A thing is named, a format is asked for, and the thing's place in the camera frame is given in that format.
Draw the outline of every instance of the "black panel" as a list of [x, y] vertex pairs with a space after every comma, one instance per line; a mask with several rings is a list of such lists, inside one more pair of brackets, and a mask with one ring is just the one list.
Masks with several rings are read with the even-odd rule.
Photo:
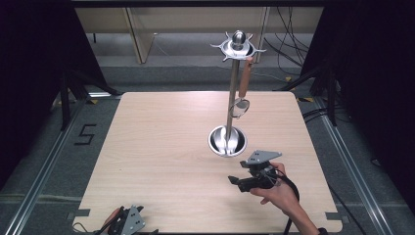
[[413, 4], [365, 1], [342, 94], [375, 157], [415, 213], [415, 20]]
[[82, 71], [105, 83], [74, 8], [58, 5], [0, 4], [0, 188], [49, 115], [63, 73]]

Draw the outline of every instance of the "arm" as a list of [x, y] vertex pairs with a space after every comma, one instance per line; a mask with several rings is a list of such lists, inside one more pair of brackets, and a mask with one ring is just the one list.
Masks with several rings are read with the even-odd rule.
[[[272, 165], [278, 169], [278, 171], [286, 174], [283, 164]], [[280, 181], [280, 183], [270, 189], [253, 188], [250, 192], [253, 195], [263, 197], [260, 202], [262, 205], [271, 202], [274, 206], [279, 208], [293, 221], [301, 234], [320, 234], [317, 227], [310, 220], [305, 210], [301, 207], [293, 190], [284, 181]]]

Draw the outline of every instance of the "metal rail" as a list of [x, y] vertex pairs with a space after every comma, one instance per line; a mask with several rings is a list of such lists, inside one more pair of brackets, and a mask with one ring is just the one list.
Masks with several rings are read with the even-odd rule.
[[[315, 104], [318, 109], [324, 108], [324, 103], [321, 98], [316, 97], [315, 101]], [[331, 124], [328, 117], [324, 116], [323, 122], [340, 154], [343, 163], [345, 164], [346, 170], [350, 175], [351, 181], [353, 182], [354, 187], [356, 188], [356, 191], [360, 199], [362, 200], [364, 207], [366, 208], [370, 218], [372, 219], [373, 224], [375, 225], [376, 230], [379, 234], [394, 234], [391, 226], [388, 224], [384, 212], [379, 206], [369, 186], [367, 185], [362, 174], [360, 173], [359, 168], [354, 162], [353, 157], [348, 151], [346, 143], [343, 140], [339, 130]]]
[[67, 128], [61, 131], [57, 140], [55, 141], [54, 146], [52, 147], [51, 152], [45, 160], [42, 168], [39, 170], [33, 184], [31, 185], [29, 191], [25, 195], [21, 206], [18, 211], [12, 218], [6, 235], [19, 235], [22, 233], [23, 228], [33, 211], [33, 208], [36, 204], [36, 201], [42, 191], [45, 183], [47, 182], [49, 175], [51, 174], [57, 159], [59, 158], [62, 149], [65, 146], [65, 143], [68, 139], [68, 136], [72, 130], [73, 123], [76, 120], [76, 117], [79, 115], [82, 107], [85, 105], [86, 100], [78, 100], [78, 104], [74, 107], [72, 111], [72, 119], [70, 120]]

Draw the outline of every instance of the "black sleeve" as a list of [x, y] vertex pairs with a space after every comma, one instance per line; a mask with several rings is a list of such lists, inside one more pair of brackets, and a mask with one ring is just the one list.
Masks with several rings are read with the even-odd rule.
[[325, 228], [319, 228], [318, 231], [320, 232], [319, 235], [329, 235], [329, 233], [327, 233], [327, 230]]

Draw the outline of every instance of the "metal stand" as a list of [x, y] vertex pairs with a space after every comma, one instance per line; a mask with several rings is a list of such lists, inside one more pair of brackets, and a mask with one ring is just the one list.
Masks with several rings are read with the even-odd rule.
[[240, 61], [253, 56], [256, 52], [264, 52], [264, 50], [256, 50], [251, 44], [250, 39], [244, 32], [237, 30], [232, 38], [226, 33], [227, 39], [220, 45], [211, 45], [218, 47], [227, 59], [232, 59], [232, 73], [229, 88], [229, 103], [227, 110], [226, 126], [220, 125], [215, 128], [209, 135], [208, 143], [210, 148], [219, 156], [234, 157], [247, 147], [247, 137], [238, 128], [232, 126], [231, 109], [235, 103], [238, 73]]

